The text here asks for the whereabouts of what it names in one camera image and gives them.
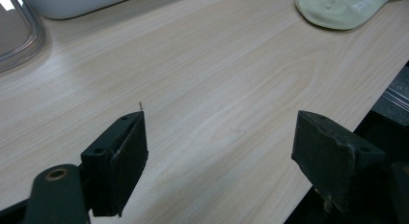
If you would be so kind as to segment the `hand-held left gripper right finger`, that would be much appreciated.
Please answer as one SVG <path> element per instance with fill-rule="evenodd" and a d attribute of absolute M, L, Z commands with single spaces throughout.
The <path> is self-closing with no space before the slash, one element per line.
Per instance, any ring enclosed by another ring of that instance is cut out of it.
<path fill-rule="evenodd" d="M 348 213 L 360 210 L 377 190 L 373 177 L 385 152 L 325 116 L 299 111 L 291 158 L 325 209 Z"/>

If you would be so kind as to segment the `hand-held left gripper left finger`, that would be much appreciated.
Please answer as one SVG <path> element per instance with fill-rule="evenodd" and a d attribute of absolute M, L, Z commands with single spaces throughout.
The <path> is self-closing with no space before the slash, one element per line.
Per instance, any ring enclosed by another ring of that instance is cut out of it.
<path fill-rule="evenodd" d="M 119 117 L 81 154 L 88 207 L 121 216 L 149 156 L 143 111 Z"/>

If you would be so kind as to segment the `pale green sock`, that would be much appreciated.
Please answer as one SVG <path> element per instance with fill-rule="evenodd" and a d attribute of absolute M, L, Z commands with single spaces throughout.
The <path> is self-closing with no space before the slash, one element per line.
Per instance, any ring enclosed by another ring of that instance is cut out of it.
<path fill-rule="evenodd" d="M 350 30 L 371 19 L 390 0 L 295 0 L 310 23 L 334 30 Z"/>

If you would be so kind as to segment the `white divided storage box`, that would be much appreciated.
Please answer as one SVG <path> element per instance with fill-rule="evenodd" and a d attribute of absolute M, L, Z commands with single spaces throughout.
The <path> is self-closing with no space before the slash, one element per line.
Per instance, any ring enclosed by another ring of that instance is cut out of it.
<path fill-rule="evenodd" d="M 25 0 L 38 14 L 67 19 L 111 6 L 124 0 Z"/>

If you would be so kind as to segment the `clear plastic container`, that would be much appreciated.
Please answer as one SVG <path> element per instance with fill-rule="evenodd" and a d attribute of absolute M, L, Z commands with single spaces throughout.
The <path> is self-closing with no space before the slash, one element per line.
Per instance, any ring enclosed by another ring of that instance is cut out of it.
<path fill-rule="evenodd" d="M 25 0 L 0 0 L 0 73 L 32 59 L 44 41 L 44 27 Z"/>

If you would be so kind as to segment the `grey metal frame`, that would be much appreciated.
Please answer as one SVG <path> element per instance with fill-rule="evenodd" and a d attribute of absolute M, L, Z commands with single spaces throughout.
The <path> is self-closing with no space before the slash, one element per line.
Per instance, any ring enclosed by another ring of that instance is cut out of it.
<path fill-rule="evenodd" d="M 405 66 L 399 72 L 371 110 L 409 126 L 409 67 Z"/>

